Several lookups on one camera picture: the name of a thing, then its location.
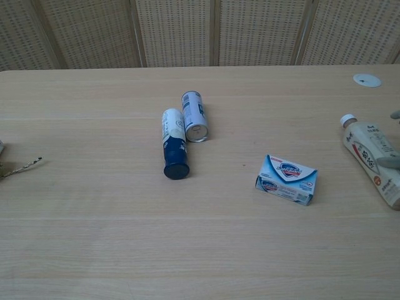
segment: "wood grain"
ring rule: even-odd
[[[339,118],[400,148],[399,65],[7,71],[0,299],[394,299],[400,214]],[[352,80],[373,73],[382,86]],[[163,174],[161,114],[203,96],[210,140]],[[319,169],[308,207],[254,188],[266,153]]]

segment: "plastic bottle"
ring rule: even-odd
[[[400,156],[374,123],[359,122],[352,114],[340,120],[344,131],[343,143],[367,172],[386,203],[400,210],[400,170],[382,167],[379,158]]]

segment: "white round hole cover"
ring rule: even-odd
[[[382,81],[371,74],[356,74],[352,77],[354,81],[362,86],[368,86],[370,88],[376,88],[382,84]]]

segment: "soap box logo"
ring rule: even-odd
[[[301,170],[298,167],[285,162],[281,163],[281,165],[277,167],[277,170],[280,170],[288,178],[301,174]]]
[[[268,191],[276,191],[276,190],[278,190],[278,186],[276,184],[274,184],[273,182],[271,182],[271,181],[263,180],[261,185],[262,185],[262,188],[267,192]]]

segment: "spray can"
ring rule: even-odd
[[[170,108],[162,114],[162,144],[164,174],[170,179],[182,179],[189,174],[184,118],[180,111]]]
[[[205,141],[208,137],[208,125],[200,94],[196,91],[185,92],[182,95],[182,110],[187,140]]]

